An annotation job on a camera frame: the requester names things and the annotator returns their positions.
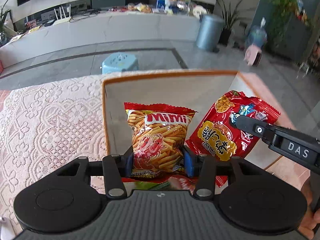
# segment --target stool seat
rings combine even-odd
[[[128,53],[112,53],[102,63],[102,74],[139,70],[138,59]]]

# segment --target human hand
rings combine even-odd
[[[313,213],[310,208],[312,202],[312,191],[310,188],[310,177],[306,180],[301,188],[302,194],[306,197],[308,203],[308,209],[304,215],[302,222],[298,228],[299,232],[302,233],[306,238],[311,240],[314,237],[313,229],[317,224],[320,223],[320,209]]]

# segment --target snack bag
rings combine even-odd
[[[280,113],[259,98],[233,90],[211,107],[186,144],[197,155],[212,154],[219,161],[228,161],[232,155],[246,157],[259,138],[236,128],[240,115],[273,124]],[[219,187],[226,181],[226,176],[216,177]]]
[[[195,111],[165,104],[124,103],[132,127],[132,176],[153,179],[162,172],[183,172],[179,147]]]

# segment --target floral lace pattern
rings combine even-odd
[[[10,93],[0,112],[0,215],[12,220],[16,233],[13,201],[21,190],[79,156],[98,161],[106,155],[102,81],[152,72],[87,76]],[[91,186],[104,193],[102,177],[92,177]]]

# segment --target trash can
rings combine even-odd
[[[214,51],[217,47],[225,21],[213,14],[200,17],[200,28],[196,39],[196,46],[207,51]]]

